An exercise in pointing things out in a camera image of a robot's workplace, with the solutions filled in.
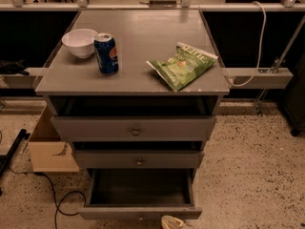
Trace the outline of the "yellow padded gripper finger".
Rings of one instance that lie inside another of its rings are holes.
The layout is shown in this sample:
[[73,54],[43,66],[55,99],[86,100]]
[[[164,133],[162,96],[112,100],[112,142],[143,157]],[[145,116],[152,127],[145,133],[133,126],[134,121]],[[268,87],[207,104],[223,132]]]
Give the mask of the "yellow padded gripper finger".
[[186,223],[172,216],[163,216],[161,218],[161,226],[163,229],[185,229]]

